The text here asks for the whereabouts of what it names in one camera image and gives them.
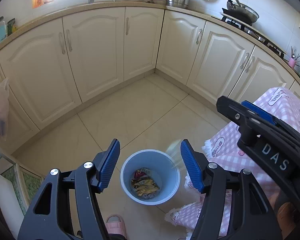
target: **cabinet handle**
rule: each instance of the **cabinet handle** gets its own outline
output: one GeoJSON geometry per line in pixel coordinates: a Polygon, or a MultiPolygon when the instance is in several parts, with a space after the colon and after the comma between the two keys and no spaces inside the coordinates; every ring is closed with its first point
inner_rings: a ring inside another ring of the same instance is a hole
{"type": "Polygon", "coordinates": [[[126,35],[129,34],[129,17],[127,17],[126,35]]]}
{"type": "Polygon", "coordinates": [[[71,36],[70,36],[70,31],[67,29],[67,39],[68,39],[68,43],[69,43],[69,51],[72,51],[72,46],[71,46],[71,36]]]}
{"type": "Polygon", "coordinates": [[[243,69],[243,67],[244,67],[244,65],[245,65],[246,60],[248,59],[248,57],[249,57],[249,53],[247,52],[247,54],[246,54],[246,56],[245,56],[245,58],[244,58],[244,60],[243,60],[243,62],[241,64],[241,66],[240,66],[241,69],[243,69]]]}
{"type": "Polygon", "coordinates": [[[61,48],[62,48],[62,54],[65,54],[66,51],[65,51],[65,39],[63,39],[63,36],[62,36],[62,33],[59,32],[59,39],[60,39],[60,45],[61,45],[61,48]]]}
{"type": "Polygon", "coordinates": [[[197,41],[195,42],[195,44],[199,44],[199,37],[201,33],[202,33],[202,29],[200,29],[198,32],[197,41]]]}
{"type": "Polygon", "coordinates": [[[246,69],[246,72],[249,71],[249,68],[251,67],[251,65],[252,65],[252,63],[253,63],[253,60],[254,60],[254,56],[251,57],[251,60],[250,60],[250,63],[249,63],[249,65],[248,65],[247,69],[246,69]]]}

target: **white wall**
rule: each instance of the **white wall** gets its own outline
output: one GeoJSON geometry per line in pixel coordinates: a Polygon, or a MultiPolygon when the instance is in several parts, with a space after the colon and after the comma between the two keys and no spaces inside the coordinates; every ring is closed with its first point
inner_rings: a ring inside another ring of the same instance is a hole
{"type": "MultiPolygon", "coordinates": [[[[87,0],[56,0],[50,4],[32,9],[32,0],[2,0],[0,2],[0,16],[6,20],[16,18],[17,24],[22,25],[41,15],[68,6],[86,3],[87,0]]],[[[290,51],[290,46],[296,46],[300,53],[300,13],[284,0],[240,0],[256,10],[260,16],[253,25],[267,35],[273,42],[290,51]]],[[[221,17],[222,7],[226,7],[226,0],[191,0],[190,9],[221,17]]]]}

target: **countertop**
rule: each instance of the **countertop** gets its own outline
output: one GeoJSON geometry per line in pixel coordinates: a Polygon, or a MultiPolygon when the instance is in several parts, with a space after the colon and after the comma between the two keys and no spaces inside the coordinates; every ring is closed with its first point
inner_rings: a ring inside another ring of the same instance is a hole
{"type": "Polygon", "coordinates": [[[265,52],[267,52],[271,57],[273,57],[276,61],[278,61],[293,77],[294,79],[299,83],[300,85],[300,77],[295,73],[289,66],[288,64],[281,59],[277,54],[275,54],[272,50],[270,50],[267,46],[262,44],[260,41],[254,39],[251,37],[249,34],[239,30],[238,28],[231,26],[225,22],[222,22],[219,19],[216,19],[210,15],[206,15],[200,12],[192,11],[192,10],[187,10],[187,9],[182,9],[182,8],[177,8],[177,7],[172,7],[172,6],[166,6],[166,5],[160,5],[160,4],[154,4],[154,3],[147,3],[147,2],[140,2],[140,1],[102,1],[102,2],[95,2],[92,4],[82,4],[82,5],[76,5],[76,6],[71,6],[71,7],[66,7],[62,10],[58,10],[49,14],[46,14],[44,16],[41,16],[39,18],[36,18],[22,26],[19,27],[19,29],[8,36],[4,41],[0,43],[0,50],[6,46],[9,42],[13,41],[15,38],[18,36],[22,35],[23,33],[41,25],[46,22],[49,22],[51,20],[77,13],[77,12],[82,12],[82,11],[87,11],[87,10],[93,10],[93,9],[99,9],[99,8],[110,8],[110,7],[151,7],[151,8],[158,8],[158,9],[165,9],[165,10],[171,10],[171,11],[176,11],[176,12],[181,12],[185,14],[189,14],[192,16],[196,16],[198,18],[213,22],[215,24],[221,25],[239,35],[242,37],[246,38],[247,40],[251,41],[252,43],[256,44],[258,47],[263,49],[265,52]]]}

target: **bottle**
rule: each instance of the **bottle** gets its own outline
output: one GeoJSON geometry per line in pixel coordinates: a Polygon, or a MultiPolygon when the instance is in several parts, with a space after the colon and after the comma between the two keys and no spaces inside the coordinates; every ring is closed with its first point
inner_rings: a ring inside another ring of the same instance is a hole
{"type": "Polygon", "coordinates": [[[0,17],[0,42],[7,37],[7,26],[3,20],[3,16],[0,17]]]}

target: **trash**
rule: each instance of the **trash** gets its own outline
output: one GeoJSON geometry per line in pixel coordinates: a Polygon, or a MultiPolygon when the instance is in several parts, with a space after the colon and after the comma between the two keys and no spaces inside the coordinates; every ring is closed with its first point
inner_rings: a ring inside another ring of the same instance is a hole
{"type": "Polygon", "coordinates": [[[160,188],[150,177],[151,171],[147,168],[141,168],[134,173],[134,179],[131,180],[133,190],[137,195],[144,199],[150,199],[157,195],[160,188]]]}

